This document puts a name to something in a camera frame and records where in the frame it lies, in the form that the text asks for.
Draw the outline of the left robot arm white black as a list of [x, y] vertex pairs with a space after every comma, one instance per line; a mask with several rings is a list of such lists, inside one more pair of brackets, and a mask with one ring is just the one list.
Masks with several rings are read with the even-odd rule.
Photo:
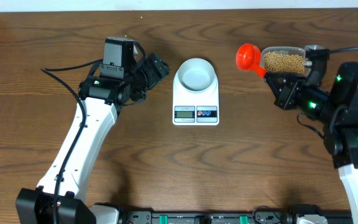
[[23, 188], [16, 198], [21, 223], [126, 223], [108, 203], [85, 205], [91, 172], [105, 137], [125, 106], [146, 99], [146, 93], [170, 72], [157, 54], [147, 55], [132, 39], [107, 37], [102, 59], [73, 90], [54, 68], [42, 71], [61, 83], [76, 100], [70, 130], [52, 165], [36, 188]]

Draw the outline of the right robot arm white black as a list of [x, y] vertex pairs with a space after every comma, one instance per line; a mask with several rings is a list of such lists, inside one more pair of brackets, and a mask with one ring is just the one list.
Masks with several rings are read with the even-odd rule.
[[266, 73], [264, 80], [283, 110], [298, 108], [312, 120], [322, 122], [314, 132], [338, 170], [351, 208], [352, 221], [358, 223], [358, 62], [340, 65], [331, 91], [309, 84], [303, 75]]

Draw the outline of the red measuring scoop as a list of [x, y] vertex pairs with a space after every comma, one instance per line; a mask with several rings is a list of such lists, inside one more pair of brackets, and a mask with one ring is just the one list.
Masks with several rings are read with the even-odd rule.
[[243, 44], [236, 53], [236, 66], [239, 70], [253, 71], [260, 78], [264, 78], [266, 69], [260, 66], [262, 59], [258, 47], [253, 44]]

